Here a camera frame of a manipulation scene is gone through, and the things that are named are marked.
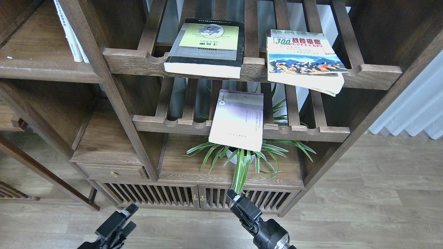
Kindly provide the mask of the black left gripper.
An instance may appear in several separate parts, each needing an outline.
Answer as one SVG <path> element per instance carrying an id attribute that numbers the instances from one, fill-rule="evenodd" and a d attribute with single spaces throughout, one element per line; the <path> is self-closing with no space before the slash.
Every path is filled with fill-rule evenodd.
<path id="1" fill-rule="evenodd" d="M 136 228 L 134 222 L 127 220 L 138 211 L 138 206 L 130 204 L 121 212 L 115 211 L 97 230 L 98 239 L 95 242 L 83 242 L 78 249 L 117 249 L 128 235 Z"/>

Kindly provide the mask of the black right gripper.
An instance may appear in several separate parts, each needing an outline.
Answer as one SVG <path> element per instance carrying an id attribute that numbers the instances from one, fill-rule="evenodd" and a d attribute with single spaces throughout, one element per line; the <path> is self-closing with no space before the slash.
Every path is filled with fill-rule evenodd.
<path id="1" fill-rule="evenodd" d="M 289 249 L 290 237 L 274 219 L 266 222 L 259 219 L 262 212 L 247 197 L 241 197 L 233 189 L 227 192 L 227 197 L 232 201 L 231 211 L 242 226 L 253 236 L 253 243 L 259 249 Z"/>

